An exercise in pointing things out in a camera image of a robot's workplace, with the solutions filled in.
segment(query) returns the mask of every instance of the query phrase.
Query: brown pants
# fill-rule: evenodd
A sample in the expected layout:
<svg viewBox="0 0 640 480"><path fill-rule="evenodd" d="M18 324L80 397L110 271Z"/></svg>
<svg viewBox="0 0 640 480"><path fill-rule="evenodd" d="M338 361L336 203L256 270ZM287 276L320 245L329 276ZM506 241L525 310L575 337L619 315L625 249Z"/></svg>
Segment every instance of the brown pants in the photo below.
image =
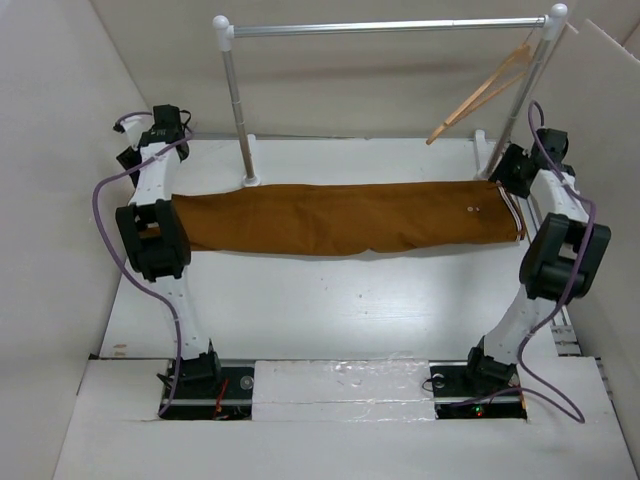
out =
<svg viewBox="0 0 640 480"><path fill-rule="evenodd" d="M523 234L517 206L489 182L268 185L173 200L194 250L352 255Z"/></svg>

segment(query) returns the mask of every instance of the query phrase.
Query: pole base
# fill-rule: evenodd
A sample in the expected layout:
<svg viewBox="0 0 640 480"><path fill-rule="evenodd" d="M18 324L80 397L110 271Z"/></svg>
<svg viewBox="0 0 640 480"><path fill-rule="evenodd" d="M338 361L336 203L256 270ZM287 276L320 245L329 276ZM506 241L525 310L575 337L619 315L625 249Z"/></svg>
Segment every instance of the pole base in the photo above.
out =
<svg viewBox="0 0 640 480"><path fill-rule="evenodd" d="M242 177L242 186L243 187L257 187L258 185L260 185L260 177L259 176L254 176L254 177L247 177L246 175L244 177Z"/></svg>

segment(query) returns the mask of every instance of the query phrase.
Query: horizontal bar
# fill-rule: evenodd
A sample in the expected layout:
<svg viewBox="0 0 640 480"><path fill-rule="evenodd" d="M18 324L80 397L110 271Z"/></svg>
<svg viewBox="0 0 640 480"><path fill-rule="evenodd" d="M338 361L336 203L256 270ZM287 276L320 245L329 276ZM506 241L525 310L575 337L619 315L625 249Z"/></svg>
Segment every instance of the horizontal bar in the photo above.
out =
<svg viewBox="0 0 640 480"><path fill-rule="evenodd" d="M425 30L477 30L492 28L542 28L546 17L485 18L478 20L419 20L406 22L329 23L233 27L234 38L323 35L329 33L421 32Z"/></svg>

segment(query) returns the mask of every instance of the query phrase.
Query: white table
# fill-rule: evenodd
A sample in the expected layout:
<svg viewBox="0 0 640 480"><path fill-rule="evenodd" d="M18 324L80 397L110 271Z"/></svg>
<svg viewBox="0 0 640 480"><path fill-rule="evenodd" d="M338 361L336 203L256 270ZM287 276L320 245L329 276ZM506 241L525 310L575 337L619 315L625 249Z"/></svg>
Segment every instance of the white table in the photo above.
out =
<svg viewBox="0 0 640 480"><path fill-rule="evenodd" d="M175 193L239 187L237 142L192 142ZM367 184L470 180L470 140L263 140L263 184ZM528 208L523 203L525 213ZM528 219L533 232L531 219ZM453 245L347 258L195 252L189 267L202 331L226 359L466 358L518 289L520 244ZM101 356L174 356L159 302L121 281ZM532 355L555 356L549 329Z"/></svg>

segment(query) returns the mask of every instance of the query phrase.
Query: white wall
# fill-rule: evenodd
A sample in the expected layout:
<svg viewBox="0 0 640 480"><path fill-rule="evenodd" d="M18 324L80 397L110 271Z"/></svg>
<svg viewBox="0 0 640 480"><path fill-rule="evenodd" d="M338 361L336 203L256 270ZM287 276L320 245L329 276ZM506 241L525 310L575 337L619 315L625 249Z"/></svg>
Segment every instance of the white wall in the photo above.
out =
<svg viewBox="0 0 640 480"><path fill-rule="evenodd" d="M565 36L534 97L549 127L569 132L565 162L598 207L611 243L589 294L569 306L586 355L602 357L629 449L640 465L640 61L592 23ZM514 139L532 144L524 118Z"/></svg>
<svg viewBox="0 0 640 480"><path fill-rule="evenodd" d="M0 63L0 477L40 480L117 281L91 190L119 170L113 121L145 105L87 0L0 1Z"/></svg>
<svg viewBox="0 0 640 480"><path fill-rule="evenodd" d="M92 0L149 104L194 112L200 132L233 132L211 20L238 25L538 16L554 0ZM576 0L567 0L573 5ZM241 39L234 56L254 133L428 136L528 30ZM515 90L453 129L497 136Z"/></svg>

